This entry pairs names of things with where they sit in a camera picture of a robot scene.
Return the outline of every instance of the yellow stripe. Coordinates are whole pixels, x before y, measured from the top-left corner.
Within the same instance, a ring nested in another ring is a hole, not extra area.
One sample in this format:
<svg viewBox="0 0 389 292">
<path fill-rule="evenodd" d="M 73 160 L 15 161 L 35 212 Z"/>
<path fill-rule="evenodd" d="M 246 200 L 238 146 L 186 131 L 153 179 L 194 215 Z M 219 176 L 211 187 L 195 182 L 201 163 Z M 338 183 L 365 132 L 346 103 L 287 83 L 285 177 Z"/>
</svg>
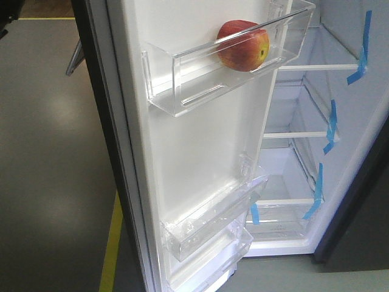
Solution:
<svg viewBox="0 0 389 292">
<path fill-rule="evenodd" d="M 112 292 L 114 288 L 117 252 L 119 250 L 120 231 L 122 230 L 123 214 L 119 196 L 116 193 L 111 227 L 109 228 L 107 248 L 103 264 L 102 278 L 98 292 Z"/>
<path fill-rule="evenodd" d="M 20 17 L 18 20 L 75 20 L 74 17 Z"/>
</svg>

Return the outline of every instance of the blue tape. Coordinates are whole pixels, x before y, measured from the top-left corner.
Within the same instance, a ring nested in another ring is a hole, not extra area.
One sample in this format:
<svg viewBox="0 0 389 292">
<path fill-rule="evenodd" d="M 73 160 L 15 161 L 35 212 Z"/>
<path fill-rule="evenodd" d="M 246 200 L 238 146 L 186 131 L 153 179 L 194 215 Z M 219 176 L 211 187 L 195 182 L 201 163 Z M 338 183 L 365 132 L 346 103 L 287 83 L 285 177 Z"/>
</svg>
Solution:
<svg viewBox="0 0 389 292">
<path fill-rule="evenodd" d="M 260 223 L 260 213 L 258 211 L 258 206 L 256 204 L 252 204 L 250 207 L 251 215 L 253 217 L 253 224 L 259 225 Z"/>
<path fill-rule="evenodd" d="M 359 54 L 359 64 L 357 72 L 351 74 L 347 77 L 347 85 L 354 83 L 355 81 L 361 79 L 367 71 L 367 63 L 368 63 L 368 54 L 369 54 L 369 33 L 370 33 L 370 24 L 371 24 L 371 16 L 373 12 L 371 10 L 366 11 L 365 17 L 365 27 L 363 28 L 363 41 L 362 48 Z"/>
<path fill-rule="evenodd" d="M 331 114 L 329 116 L 329 123 L 327 128 L 327 140 L 328 144 L 323 148 L 324 155 L 327 154 L 335 146 L 335 133 L 338 129 L 338 117 L 336 114 L 336 102 L 334 99 L 331 100 Z"/>
<path fill-rule="evenodd" d="M 318 165 L 318 176 L 316 180 L 316 188 L 315 188 L 315 195 L 314 195 L 314 204 L 312 207 L 308 210 L 308 212 L 305 213 L 303 219 L 308 220 L 312 217 L 312 215 L 316 212 L 316 210 L 320 207 L 322 203 L 322 196 L 323 196 L 323 164 L 320 163 Z"/>
</svg>

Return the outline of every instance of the door shelf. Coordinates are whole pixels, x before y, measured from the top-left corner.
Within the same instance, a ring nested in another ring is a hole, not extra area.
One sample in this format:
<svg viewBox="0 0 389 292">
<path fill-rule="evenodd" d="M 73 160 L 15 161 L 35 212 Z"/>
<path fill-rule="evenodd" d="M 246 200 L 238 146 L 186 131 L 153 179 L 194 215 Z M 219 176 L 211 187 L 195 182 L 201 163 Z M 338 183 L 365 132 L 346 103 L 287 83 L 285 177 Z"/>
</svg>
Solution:
<svg viewBox="0 0 389 292">
<path fill-rule="evenodd" d="M 258 168 L 255 179 L 213 197 L 182 221 L 162 223 L 166 248 L 178 261 L 185 260 L 236 217 L 247 212 L 266 182 L 267 176 Z"/>
<path fill-rule="evenodd" d="M 259 16 L 250 19 L 260 24 L 239 33 L 216 41 L 204 39 L 192 47 L 179 47 L 177 43 L 185 43 L 179 40 L 181 36 L 164 40 L 164 46 L 146 41 L 142 60 L 149 102 L 177 117 L 297 58 L 315 5 L 304 0 L 292 0 L 291 6 L 289 0 L 252 1 L 267 11 L 267 20 Z M 212 28 L 215 38 L 224 22 L 241 15 L 228 17 Z M 244 46 L 264 33 L 269 36 L 269 55 L 258 68 L 241 72 L 222 64 L 218 57 L 221 51 Z"/>
<path fill-rule="evenodd" d="M 203 292 L 228 270 L 234 269 L 236 263 L 249 251 L 253 237 L 243 228 L 242 223 L 233 224 L 242 226 L 239 237 L 230 241 L 222 250 L 218 245 L 213 245 L 213 248 L 204 251 L 197 258 L 195 269 L 192 266 L 189 271 L 183 270 L 180 279 L 169 281 L 169 292 Z"/>
</svg>

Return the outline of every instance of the refrigerator shelf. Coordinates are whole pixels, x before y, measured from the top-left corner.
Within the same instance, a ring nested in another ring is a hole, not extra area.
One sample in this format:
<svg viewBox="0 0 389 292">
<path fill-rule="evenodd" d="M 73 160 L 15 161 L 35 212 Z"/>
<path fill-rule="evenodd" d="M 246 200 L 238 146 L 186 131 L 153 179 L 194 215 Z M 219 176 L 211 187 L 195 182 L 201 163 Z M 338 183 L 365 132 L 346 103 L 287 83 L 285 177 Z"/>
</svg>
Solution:
<svg viewBox="0 0 389 292">
<path fill-rule="evenodd" d="M 268 173 L 259 206 L 314 203 L 315 182 L 310 181 L 293 148 L 261 149 L 259 165 Z"/>
<path fill-rule="evenodd" d="M 255 179 L 250 182 L 218 194 L 180 222 L 162 223 L 166 248 L 182 262 L 237 216 L 247 212 L 266 183 L 267 176 L 258 168 Z"/>
<path fill-rule="evenodd" d="M 328 118 L 303 85 L 276 85 L 264 139 L 326 137 Z"/>
<path fill-rule="evenodd" d="M 219 40 L 208 36 L 191 43 L 191 47 L 179 44 L 188 41 L 177 41 L 188 36 L 159 41 L 163 45 L 145 41 L 142 60 L 149 102 L 177 117 L 297 58 L 315 5 L 304 0 L 262 0 L 254 4 L 262 15 L 250 20 L 260 24 Z M 244 13 L 229 14 L 218 27 L 209 28 L 214 30 L 215 38 L 224 22 L 242 19 Z M 243 46 L 263 30 L 270 39 L 269 55 L 263 64 L 249 72 L 222 64 L 218 53 Z"/>
<path fill-rule="evenodd" d="M 218 245 L 209 249 L 197 258 L 195 270 L 184 270 L 180 279 L 169 281 L 168 291 L 205 291 L 228 270 L 235 269 L 236 263 L 249 251 L 252 240 L 253 237 L 242 227 L 239 238 L 230 242 L 222 250 L 218 249 Z"/>
<path fill-rule="evenodd" d="M 325 27 L 309 27 L 298 58 L 278 69 L 278 81 L 301 80 L 306 71 L 356 70 L 358 60 Z"/>
</svg>

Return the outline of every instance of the red apple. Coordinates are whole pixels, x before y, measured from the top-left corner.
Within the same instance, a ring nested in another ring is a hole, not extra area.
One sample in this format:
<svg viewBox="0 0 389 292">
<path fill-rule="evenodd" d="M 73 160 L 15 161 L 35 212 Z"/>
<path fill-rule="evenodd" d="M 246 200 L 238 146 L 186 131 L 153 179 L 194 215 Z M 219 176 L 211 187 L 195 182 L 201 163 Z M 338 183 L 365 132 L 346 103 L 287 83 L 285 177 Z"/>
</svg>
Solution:
<svg viewBox="0 0 389 292">
<path fill-rule="evenodd" d="M 257 23 L 245 20 L 227 21 L 220 28 L 217 39 L 257 25 Z M 256 29 L 220 44 L 218 56 L 228 68 L 247 72 L 258 68 L 265 61 L 269 53 L 269 44 L 269 36 L 266 30 Z"/>
</svg>

